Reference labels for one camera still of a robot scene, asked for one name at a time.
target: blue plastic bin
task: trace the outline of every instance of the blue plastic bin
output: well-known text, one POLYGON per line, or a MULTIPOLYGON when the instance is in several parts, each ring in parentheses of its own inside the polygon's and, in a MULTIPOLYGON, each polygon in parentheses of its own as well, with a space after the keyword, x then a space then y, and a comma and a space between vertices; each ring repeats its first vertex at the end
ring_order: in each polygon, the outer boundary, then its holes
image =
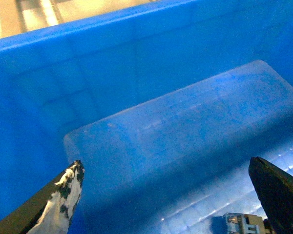
MULTIPOLYGON (((0 39, 0 220, 71 162, 65 134, 257 59, 293 86, 293 0, 161 0, 0 39)), ((101 233, 83 207, 71 233, 101 233)))

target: bin floor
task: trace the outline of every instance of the bin floor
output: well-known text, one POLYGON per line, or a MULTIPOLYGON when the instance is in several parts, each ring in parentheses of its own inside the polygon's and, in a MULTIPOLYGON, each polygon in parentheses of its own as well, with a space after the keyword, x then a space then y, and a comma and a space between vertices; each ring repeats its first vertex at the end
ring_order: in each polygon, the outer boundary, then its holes
POLYGON ((255 61, 79 128, 64 144, 86 170, 88 233, 223 233, 226 212, 265 216, 252 156, 293 175, 293 88, 255 61))

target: blue plastic surface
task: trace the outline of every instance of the blue plastic surface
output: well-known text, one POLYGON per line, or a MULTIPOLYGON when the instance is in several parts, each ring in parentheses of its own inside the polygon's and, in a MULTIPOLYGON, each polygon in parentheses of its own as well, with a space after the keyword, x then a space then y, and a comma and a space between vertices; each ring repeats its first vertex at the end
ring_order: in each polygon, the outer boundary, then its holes
POLYGON ((0 219, 71 163, 68 132, 256 59, 293 86, 293 0, 161 0, 0 39, 0 219))
POLYGON ((255 61, 79 128, 64 143, 70 160, 88 165, 89 233, 212 234, 214 216, 265 215, 249 159, 293 169, 292 134, 293 87, 255 61))

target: metal part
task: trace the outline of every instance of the metal part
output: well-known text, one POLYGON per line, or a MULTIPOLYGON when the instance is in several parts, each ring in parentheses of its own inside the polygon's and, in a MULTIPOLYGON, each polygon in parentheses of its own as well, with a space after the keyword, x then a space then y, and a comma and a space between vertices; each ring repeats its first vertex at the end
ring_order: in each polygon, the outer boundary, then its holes
POLYGON ((277 234, 293 234, 293 176, 261 157, 253 157, 249 175, 277 234))

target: small object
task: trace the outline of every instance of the small object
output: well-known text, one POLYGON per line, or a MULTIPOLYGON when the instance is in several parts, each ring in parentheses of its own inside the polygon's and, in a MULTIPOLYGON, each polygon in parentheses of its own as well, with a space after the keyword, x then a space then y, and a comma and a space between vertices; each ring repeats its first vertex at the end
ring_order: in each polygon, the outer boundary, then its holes
POLYGON ((263 218, 253 214, 226 213, 227 234, 273 234, 265 229, 263 218))
POLYGON ((261 157, 252 157, 249 175, 277 234, 293 234, 293 176, 261 157))
POLYGON ((0 221, 0 234, 67 234, 81 197, 84 167, 66 170, 0 221))

